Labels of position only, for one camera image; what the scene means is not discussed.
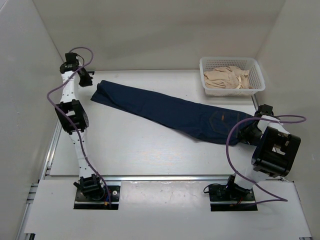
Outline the aluminium front rail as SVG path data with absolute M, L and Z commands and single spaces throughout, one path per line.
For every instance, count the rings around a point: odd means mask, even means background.
M 105 175 L 103 178 L 106 181 L 227 181 L 229 174 L 222 175 Z

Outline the beige trousers in basket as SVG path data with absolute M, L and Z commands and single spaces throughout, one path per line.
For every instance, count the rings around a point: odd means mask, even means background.
M 205 85 L 210 89 L 253 89 L 249 70 L 236 66 L 216 67 L 203 73 Z

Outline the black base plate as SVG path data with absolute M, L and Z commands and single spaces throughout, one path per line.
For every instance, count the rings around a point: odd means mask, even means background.
M 203 189 L 203 193 L 209 195 L 211 212 L 254 212 L 258 210 L 252 190 L 245 196 L 232 195 L 227 192 L 225 185 L 212 183 Z
M 103 191 L 100 195 L 89 197 L 84 196 L 83 193 L 77 189 L 73 209 L 74 210 L 118 210 L 120 195 L 121 195 L 121 182 L 111 181 L 108 182 L 108 190 L 110 194 L 110 199 L 108 194 Z

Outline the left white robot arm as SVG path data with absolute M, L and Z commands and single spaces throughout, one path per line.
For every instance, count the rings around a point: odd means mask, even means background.
M 62 97 L 55 112 L 75 148 L 79 169 L 79 180 L 74 183 L 75 187 L 88 200 L 100 201 L 106 195 L 105 188 L 101 178 L 86 160 L 89 118 L 79 100 L 79 87 L 92 86 L 93 77 L 83 67 L 80 58 L 75 52 L 65 54 L 65 62 L 59 69 L 63 83 Z

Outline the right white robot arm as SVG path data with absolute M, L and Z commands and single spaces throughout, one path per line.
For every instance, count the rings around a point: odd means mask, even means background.
M 241 121 L 234 130 L 237 137 L 246 144 L 255 146 L 251 166 L 236 172 L 228 178 L 224 193 L 230 200 L 246 197 L 253 186 L 267 177 L 285 177 L 289 174 L 301 138 L 284 129 L 273 107 L 260 105 L 255 112 L 254 120 L 248 125 Z

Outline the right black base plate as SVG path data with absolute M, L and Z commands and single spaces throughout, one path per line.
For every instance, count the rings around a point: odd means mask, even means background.
M 245 196 L 232 195 L 227 192 L 225 185 L 212 183 L 203 189 L 203 193 L 209 195 L 211 212 L 254 212 L 258 210 L 252 190 Z

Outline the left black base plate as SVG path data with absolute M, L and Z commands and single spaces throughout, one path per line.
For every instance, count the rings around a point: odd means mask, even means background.
M 120 195 L 121 195 L 121 182 L 111 181 L 108 182 L 108 190 L 110 194 L 110 199 L 108 194 L 103 191 L 100 195 L 89 197 L 84 196 L 83 193 L 77 189 L 73 209 L 74 210 L 118 210 Z

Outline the dark blue denim trousers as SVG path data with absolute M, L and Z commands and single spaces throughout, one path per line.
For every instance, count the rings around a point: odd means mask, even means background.
M 105 80 L 97 84 L 91 100 L 153 121 L 200 141 L 219 145 L 229 143 L 231 146 L 247 143 L 241 135 L 241 129 L 249 125 L 249 122 L 242 123 L 229 135 L 235 124 L 250 118 L 245 112 L 195 103 Z

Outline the white plastic basket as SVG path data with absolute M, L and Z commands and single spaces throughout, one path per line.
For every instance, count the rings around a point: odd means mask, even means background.
M 202 57 L 199 70 L 207 96 L 249 97 L 266 88 L 258 62 L 250 57 Z

